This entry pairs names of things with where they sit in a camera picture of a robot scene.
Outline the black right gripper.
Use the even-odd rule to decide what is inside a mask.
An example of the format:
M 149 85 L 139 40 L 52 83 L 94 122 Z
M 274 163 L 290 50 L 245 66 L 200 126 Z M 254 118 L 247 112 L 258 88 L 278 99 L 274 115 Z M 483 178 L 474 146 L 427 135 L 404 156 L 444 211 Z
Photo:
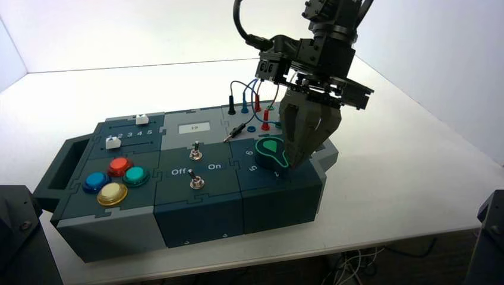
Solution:
M 341 106 L 366 108 L 372 89 L 348 78 L 355 50 L 331 37 L 300 39 L 291 61 L 297 89 L 281 101 L 285 152 L 291 167 L 298 167 L 333 134 L 341 122 Z M 319 106 L 315 102 L 328 105 Z

